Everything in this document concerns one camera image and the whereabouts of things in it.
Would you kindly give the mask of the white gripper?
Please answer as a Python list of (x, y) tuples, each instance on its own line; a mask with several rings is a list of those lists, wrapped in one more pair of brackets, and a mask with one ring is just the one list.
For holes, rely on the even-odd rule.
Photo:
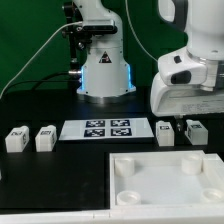
[(182, 132), (183, 116), (224, 113), (224, 90), (209, 92), (192, 85), (168, 86), (157, 73), (152, 83), (150, 106), (157, 117), (175, 116), (176, 128)]

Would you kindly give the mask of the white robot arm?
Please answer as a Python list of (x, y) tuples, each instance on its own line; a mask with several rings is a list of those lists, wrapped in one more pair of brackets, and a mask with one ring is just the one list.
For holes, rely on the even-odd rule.
[[(150, 94), (158, 117), (224, 113), (224, 0), (157, 0), (166, 23), (187, 34), (186, 46), (161, 56)], [(87, 59), (71, 61), (81, 81), (77, 93), (97, 103), (136, 90), (123, 57), (122, 20), (101, 0), (71, 0), (63, 6), (71, 48)]]

